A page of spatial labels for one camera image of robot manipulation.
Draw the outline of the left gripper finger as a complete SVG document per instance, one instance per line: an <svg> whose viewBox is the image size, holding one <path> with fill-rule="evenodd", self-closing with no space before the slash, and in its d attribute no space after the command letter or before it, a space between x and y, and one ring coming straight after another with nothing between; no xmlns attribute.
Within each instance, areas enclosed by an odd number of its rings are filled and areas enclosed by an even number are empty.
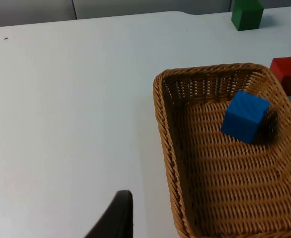
<svg viewBox="0 0 291 238"><path fill-rule="evenodd" d="M86 237L133 237L133 195L129 190L116 192L110 205Z"/></svg>

